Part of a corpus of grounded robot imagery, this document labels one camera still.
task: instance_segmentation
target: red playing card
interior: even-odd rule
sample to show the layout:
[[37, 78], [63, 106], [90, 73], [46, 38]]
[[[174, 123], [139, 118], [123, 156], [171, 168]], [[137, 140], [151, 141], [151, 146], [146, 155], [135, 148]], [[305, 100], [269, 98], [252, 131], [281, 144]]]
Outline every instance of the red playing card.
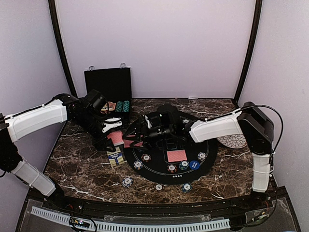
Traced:
[[167, 154], [169, 162], [180, 162], [187, 160], [185, 150], [168, 151]]
[[[134, 142], [132, 140], [124, 140], [124, 141], [125, 141], [124, 148], [130, 147], [130, 144]], [[142, 146], [142, 145], [143, 145], [143, 142], [139, 142], [139, 143], [135, 144], [135, 146]]]
[[107, 135], [107, 138], [112, 139], [112, 143], [115, 146], [124, 144], [124, 140], [122, 139], [122, 132], [121, 131], [115, 131]]

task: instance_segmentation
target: white cable clip strip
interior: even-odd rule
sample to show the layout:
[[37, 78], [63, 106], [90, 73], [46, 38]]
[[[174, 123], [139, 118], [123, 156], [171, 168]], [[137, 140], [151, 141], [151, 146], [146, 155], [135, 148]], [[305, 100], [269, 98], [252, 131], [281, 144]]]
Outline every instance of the white cable clip strip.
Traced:
[[[57, 213], [45, 208], [32, 207], [31, 214], [44, 218], [49, 221], [53, 221], [58, 224], [69, 225], [70, 216], [64, 213]], [[92, 221], [75, 217], [78, 220], [86, 221], [90, 224], [87, 231], [95, 231], [95, 226]], [[231, 228], [229, 225], [229, 219], [222, 219], [216, 221], [207, 221], [191, 224], [179, 224], [179, 225], [132, 225], [132, 224], [118, 224], [109, 223], [103, 221], [94, 220], [98, 232], [209, 232], [220, 231], [222, 229]]]

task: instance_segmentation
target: black frame pole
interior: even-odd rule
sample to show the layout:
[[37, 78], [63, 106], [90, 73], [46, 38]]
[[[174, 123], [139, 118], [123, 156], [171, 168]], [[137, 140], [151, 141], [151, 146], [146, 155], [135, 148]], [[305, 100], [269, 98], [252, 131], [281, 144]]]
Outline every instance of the black frame pole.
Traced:
[[256, 0], [255, 2], [255, 10], [254, 10], [254, 16], [253, 16], [253, 23], [252, 23], [252, 28], [251, 28], [251, 34], [250, 34], [250, 39], [249, 39], [249, 44], [248, 44], [248, 49], [247, 49], [247, 54], [246, 58], [242, 67], [239, 83], [237, 86], [237, 90], [234, 96], [234, 101], [238, 103], [243, 86], [246, 81], [246, 77], [248, 74], [252, 54], [253, 54], [253, 49], [254, 49], [254, 44], [255, 44], [255, 39], [257, 35], [257, 29], [259, 27], [259, 22], [260, 22], [260, 16], [261, 16], [261, 10], [262, 10], [262, 0]]
[[58, 47], [58, 52], [60, 55], [60, 60], [62, 63], [63, 71], [66, 76], [66, 80], [69, 85], [69, 89], [71, 92], [71, 95], [77, 97], [76, 89], [73, 83], [73, 79], [70, 73], [67, 57], [64, 51], [63, 47], [63, 42], [61, 38], [61, 33], [60, 33], [60, 27], [59, 27], [59, 22], [58, 22], [58, 17], [57, 17], [57, 11], [56, 11], [56, 4], [55, 0], [48, 0], [49, 4], [49, 11], [50, 11], [50, 17], [52, 19], [52, 24], [53, 24], [53, 29], [54, 29], [54, 34], [55, 34], [55, 39]]

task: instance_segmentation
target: case lid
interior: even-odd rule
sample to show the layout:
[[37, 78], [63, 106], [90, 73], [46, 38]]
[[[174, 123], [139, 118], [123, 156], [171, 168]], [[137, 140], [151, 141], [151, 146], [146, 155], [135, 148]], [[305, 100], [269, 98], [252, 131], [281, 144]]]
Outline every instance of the case lid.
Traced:
[[132, 98], [130, 68], [98, 69], [85, 71], [87, 93], [95, 89], [108, 101]]

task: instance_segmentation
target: poker chip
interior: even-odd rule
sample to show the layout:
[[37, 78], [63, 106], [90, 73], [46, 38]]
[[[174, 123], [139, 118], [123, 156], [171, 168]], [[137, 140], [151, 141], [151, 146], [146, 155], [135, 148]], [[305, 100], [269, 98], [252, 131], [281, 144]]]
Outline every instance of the poker chip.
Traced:
[[206, 159], [206, 154], [204, 152], [200, 152], [198, 155], [197, 155], [197, 159], [200, 160], [200, 161], [203, 161]]
[[124, 101], [122, 112], [129, 112], [129, 111], [130, 111], [130, 102], [129, 101]]
[[187, 168], [189, 167], [189, 163], [188, 163], [188, 161], [181, 161], [181, 163], [179, 164], [179, 168], [181, 169], [181, 170], [186, 170]]
[[171, 165], [168, 166], [168, 171], [170, 173], [175, 173], [175, 172], [177, 172], [177, 167], [175, 165], [171, 164]]
[[122, 112], [122, 106], [123, 106], [122, 101], [118, 101], [116, 104], [115, 112]]
[[155, 186], [155, 190], [158, 191], [158, 192], [162, 191], [162, 189], [163, 189], [163, 186], [161, 184], [157, 184]]
[[197, 169], [199, 169], [199, 162], [197, 162], [197, 161], [195, 161], [195, 160], [191, 161], [191, 162], [190, 162], [190, 168], [191, 168], [192, 170], [197, 170]]
[[133, 184], [133, 179], [131, 177], [126, 177], [122, 179], [122, 186], [123, 187], [130, 187]]
[[184, 183], [181, 189], [182, 192], [190, 192], [192, 190], [192, 185], [190, 183]]
[[151, 160], [151, 156], [148, 155], [148, 154], [143, 154], [143, 155], [141, 156], [141, 159], [142, 159], [144, 162], [148, 162], [148, 161]]
[[133, 165], [134, 165], [134, 168], [137, 170], [140, 170], [143, 167], [143, 163], [138, 160], [135, 161]]

